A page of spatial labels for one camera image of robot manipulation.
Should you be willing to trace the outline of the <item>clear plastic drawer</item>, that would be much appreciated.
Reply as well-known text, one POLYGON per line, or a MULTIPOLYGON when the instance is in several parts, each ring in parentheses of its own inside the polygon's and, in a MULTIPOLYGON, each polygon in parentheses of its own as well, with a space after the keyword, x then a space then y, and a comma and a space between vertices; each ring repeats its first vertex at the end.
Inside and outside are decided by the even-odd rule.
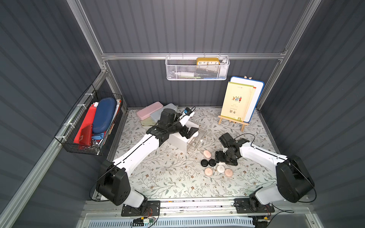
POLYGON ((193 137, 196 138, 196 141, 194 143, 189 144, 187 142, 187 151, 194 151, 196 150, 203 142, 204 137, 206 135, 206 130, 203 128, 199 128, 199 131, 193 135, 193 137))

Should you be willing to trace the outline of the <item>white drawer cabinet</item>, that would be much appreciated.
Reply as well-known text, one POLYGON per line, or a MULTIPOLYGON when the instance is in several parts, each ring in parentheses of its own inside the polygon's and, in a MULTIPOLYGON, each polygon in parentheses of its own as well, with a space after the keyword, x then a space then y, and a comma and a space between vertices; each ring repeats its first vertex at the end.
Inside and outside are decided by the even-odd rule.
MULTIPOLYGON (((186 126, 188 128, 191 127, 197 127, 197 128, 201 128, 199 125, 192 123, 190 121, 188 121, 186 123, 186 126)), ((171 144, 172 146, 176 147, 178 150, 180 150, 183 153, 187 153, 187 142, 189 139, 187 139, 186 137, 182 137, 180 135, 180 133, 175 133, 169 136, 169 139, 167 140, 169 144, 171 144)))

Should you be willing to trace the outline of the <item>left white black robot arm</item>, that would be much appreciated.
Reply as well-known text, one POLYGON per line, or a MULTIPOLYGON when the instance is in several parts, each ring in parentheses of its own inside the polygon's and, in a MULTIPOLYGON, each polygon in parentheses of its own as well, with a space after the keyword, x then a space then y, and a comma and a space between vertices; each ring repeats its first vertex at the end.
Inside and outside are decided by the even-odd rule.
POLYGON ((175 133, 190 139, 199 131, 198 127, 188 127, 186 123, 194 115, 195 107, 182 112, 166 108, 160 120, 150 127, 143 138, 121 157, 104 161, 96 181, 96 191, 116 206, 121 204, 136 209, 146 207, 147 197, 131 188, 129 177, 135 168, 153 151, 157 150, 175 133))

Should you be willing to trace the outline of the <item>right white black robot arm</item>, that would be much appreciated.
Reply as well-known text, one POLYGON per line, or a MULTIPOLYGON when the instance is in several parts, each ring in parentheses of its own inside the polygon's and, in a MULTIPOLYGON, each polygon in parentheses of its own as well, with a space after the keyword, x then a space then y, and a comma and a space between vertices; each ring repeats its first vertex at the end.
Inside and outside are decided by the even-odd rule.
POLYGON ((219 141, 226 151, 215 153, 217 163, 237 166, 238 159, 245 158, 275 173, 276 181, 272 185, 261 187, 249 196, 252 207, 280 200, 303 202, 301 199, 311 190, 315 190, 315 183, 300 157, 270 152, 242 138, 241 135, 233 138, 229 133, 225 133, 219 137, 219 141))

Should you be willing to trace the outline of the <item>grey-blue pencil case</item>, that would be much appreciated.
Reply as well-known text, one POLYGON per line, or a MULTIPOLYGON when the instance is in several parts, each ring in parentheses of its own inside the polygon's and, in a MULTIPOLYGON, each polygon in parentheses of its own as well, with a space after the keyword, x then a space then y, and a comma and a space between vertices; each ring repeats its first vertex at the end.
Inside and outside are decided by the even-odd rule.
POLYGON ((153 112, 150 117, 156 123, 161 118, 161 114, 165 109, 173 109, 175 112, 177 111, 178 106, 175 106, 173 103, 169 103, 157 111, 153 112))

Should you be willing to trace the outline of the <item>green book box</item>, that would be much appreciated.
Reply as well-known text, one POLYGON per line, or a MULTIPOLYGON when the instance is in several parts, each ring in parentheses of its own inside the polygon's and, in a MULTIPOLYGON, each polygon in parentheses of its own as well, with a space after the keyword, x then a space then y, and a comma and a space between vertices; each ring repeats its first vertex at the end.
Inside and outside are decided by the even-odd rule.
POLYGON ((145 120, 141 121, 141 126, 144 127, 144 128, 152 127, 155 124, 156 124, 156 122, 151 117, 148 117, 145 120))

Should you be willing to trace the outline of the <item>white earphone case lower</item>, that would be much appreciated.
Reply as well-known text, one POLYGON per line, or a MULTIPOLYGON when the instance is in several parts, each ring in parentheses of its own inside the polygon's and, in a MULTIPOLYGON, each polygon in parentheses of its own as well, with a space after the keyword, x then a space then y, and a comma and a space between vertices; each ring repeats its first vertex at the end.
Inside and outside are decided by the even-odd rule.
POLYGON ((218 173, 224 173, 225 172, 225 167, 223 165, 218 165, 217 166, 217 172, 218 173))

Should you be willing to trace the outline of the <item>black earphone case middle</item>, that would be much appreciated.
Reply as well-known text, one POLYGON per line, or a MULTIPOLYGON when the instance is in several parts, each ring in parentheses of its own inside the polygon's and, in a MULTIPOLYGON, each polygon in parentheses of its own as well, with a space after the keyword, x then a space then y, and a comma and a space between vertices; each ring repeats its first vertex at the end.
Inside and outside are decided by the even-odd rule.
POLYGON ((215 161, 214 159, 210 159, 210 160, 208 161, 208 164, 209 164, 209 166, 211 166, 211 167, 215 167, 215 166, 216 166, 216 161, 215 161))

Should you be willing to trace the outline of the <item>black earphone case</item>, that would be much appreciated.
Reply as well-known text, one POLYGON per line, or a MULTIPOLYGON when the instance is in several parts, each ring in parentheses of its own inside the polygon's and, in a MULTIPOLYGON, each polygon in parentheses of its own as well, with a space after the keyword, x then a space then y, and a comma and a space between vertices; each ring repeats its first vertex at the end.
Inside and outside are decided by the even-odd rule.
POLYGON ((209 165, 209 162, 206 159, 201 160, 200 162, 202 167, 207 167, 209 165))
POLYGON ((215 167, 215 166, 216 166, 216 161, 215 161, 214 159, 210 159, 210 160, 208 161, 208 164, 209 164, 209 166, 211 166, 211 167, 215 167))

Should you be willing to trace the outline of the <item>pink earphone case upper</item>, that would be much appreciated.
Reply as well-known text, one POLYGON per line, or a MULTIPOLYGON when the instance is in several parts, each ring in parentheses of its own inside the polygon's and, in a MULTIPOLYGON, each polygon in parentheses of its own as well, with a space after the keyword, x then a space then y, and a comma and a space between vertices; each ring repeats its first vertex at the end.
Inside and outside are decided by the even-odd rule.
POLYGON ((212 154, 208 150, 204 150, 203 155, 206 159, 211 159, 212 157, 212 154))

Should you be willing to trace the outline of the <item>pink earphone case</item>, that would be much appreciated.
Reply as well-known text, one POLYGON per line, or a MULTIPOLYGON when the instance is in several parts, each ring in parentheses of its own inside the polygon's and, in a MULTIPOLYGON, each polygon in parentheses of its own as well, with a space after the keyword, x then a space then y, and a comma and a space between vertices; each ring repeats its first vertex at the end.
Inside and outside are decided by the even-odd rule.
POLYGON ((206 159, 211 159, 212 157, 212 154, 208 150, 204 150, 203 155, 206 159))
POLYGON ((211 168, 206 168, 206 169, 204 170, 204 174, 205 174, 206 176, 212 176, 212 174, 213 174, 213 170, 212 170, 211 168))
POLYGON ((231 169, 226 169, 224 171, 224 174, 226 177, 232 177, 233 176, 233 171, 231 169))

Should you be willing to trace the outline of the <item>pink earphone case lower right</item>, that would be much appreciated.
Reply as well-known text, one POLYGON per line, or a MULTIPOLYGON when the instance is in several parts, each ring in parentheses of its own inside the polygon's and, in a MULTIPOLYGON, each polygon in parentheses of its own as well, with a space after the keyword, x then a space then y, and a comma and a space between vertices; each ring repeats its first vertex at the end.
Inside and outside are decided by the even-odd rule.
POLYGON ((226 169, 224 171, 224 174, 226 177, 232 177, 233 176, 233 171, 231 169, 226 169))

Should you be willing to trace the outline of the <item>pink pencil case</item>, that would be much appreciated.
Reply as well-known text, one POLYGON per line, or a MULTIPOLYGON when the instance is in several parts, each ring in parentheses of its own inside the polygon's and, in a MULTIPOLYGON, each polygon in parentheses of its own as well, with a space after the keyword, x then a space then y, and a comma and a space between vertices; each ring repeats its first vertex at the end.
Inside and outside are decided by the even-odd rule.
POLYGON ((137 111, 136 114, 140 118, 140 120, 145 120, 145 119, 149 118, 152 113, 154 113, 155 111, 158 111, 162 107, 163 107, 163 105, 160 102, 154 102, 154 103, 146 106, 145 108, 137 111))

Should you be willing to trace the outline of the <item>black earphone case left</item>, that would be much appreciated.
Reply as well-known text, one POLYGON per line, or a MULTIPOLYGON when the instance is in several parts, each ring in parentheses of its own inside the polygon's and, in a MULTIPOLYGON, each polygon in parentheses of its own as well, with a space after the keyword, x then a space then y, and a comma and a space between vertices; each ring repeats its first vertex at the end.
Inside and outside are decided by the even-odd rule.
POLYGON ((209 162, 206 159, 201 160, 200 162, 202 167, 207 167, 209 165, 209 162))

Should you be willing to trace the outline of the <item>pink earphone case lower left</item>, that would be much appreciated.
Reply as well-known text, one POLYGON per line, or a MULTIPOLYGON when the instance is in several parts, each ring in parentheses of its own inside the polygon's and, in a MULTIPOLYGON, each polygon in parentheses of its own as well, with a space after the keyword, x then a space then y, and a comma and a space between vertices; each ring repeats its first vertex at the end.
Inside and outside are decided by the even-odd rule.
POLYGON ((206 168, 206 169, 204 170, 204 174, 205 174, 206 176, 212 176, 212 174, 213 174, 213 170, 212 170, 211 168, 206 168))

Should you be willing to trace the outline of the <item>blue-framed whiteboard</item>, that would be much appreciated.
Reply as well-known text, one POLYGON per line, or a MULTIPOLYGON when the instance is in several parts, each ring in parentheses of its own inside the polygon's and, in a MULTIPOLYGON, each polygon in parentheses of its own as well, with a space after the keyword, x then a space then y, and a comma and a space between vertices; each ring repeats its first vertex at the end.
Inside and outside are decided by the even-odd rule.
POLYGON ((249 123, 251 121, 253 112, 257 107, 257 103, 258 103, 258 101, 261 97, 261 94, 262 94, 263 89, 265 87, 265 83, 262 82, 262 81, 254 80, 252 78, 248 78, 246 76, 243 77, 243 78, 233 76, 233 77, 231 77, 230 82, 238 83, 238 84, 242 84, 242 85, 253 86, 255 88, 254 89, 255 92, 253 93, 252 100, 251 100, 251 103, 248 107, 246 116, 243 119, 244 122, 249 123))

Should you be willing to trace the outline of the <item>navy blue case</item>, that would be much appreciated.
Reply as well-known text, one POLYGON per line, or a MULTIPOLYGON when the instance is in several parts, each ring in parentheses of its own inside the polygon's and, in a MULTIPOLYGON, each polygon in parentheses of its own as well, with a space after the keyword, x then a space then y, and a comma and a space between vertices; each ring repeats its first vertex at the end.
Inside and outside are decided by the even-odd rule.
POLYGON ((93 134, 104 133, 113 119, 117 101, 112 97, 107 97, 99 101, 93 121, 93 134))

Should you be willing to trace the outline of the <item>yellow clock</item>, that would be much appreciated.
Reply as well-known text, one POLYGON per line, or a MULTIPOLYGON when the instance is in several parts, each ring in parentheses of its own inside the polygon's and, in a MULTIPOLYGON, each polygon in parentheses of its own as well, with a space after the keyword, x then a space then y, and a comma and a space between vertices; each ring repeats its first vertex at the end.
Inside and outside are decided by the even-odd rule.
POLYGON ((218 58, 197 58, 196 59, 196 65, 197 66, 216 66, 220 65, 220 60, 218 58))

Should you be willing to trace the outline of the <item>red folder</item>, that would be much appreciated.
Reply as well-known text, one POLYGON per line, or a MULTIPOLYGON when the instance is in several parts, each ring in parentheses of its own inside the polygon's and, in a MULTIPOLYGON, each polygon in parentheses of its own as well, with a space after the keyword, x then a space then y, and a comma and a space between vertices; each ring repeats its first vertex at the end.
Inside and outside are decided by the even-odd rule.
POLYGON ((74 138, 73 143, 82 145, 82 146, 90 146, 92 141, 92 130, 93 130, 93 121, 95 118, 95 114, 97 111, 98 102, 94 102, 90 108, 88 109, 86 116, 81 124, 81 127, 78 130, 77 135, 74 138))

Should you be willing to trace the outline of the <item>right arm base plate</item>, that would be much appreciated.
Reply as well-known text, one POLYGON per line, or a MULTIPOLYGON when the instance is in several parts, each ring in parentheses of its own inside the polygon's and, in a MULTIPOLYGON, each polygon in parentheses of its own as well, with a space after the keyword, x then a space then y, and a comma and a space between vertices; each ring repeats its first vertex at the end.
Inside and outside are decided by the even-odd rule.
POLYGON ((275 209, 271 204, 263 205, 259 203, 256 199, 252 198, 236 198, 234 199, 233 206, 236 208, 238 214, 271 214, 275 212, 275 209))

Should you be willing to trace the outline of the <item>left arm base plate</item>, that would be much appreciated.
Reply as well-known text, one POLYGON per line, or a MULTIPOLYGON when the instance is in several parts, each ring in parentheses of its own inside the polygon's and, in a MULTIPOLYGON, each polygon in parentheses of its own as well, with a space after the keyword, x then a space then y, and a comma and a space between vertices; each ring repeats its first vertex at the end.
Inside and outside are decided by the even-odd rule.
POLYGON ((148 200, 143 202, 138 208, 134 208, 128 205, 123 205, 121 216, 122 217, 148 217, 158 216, 160 214, 161 201, 160 200, 148 200))

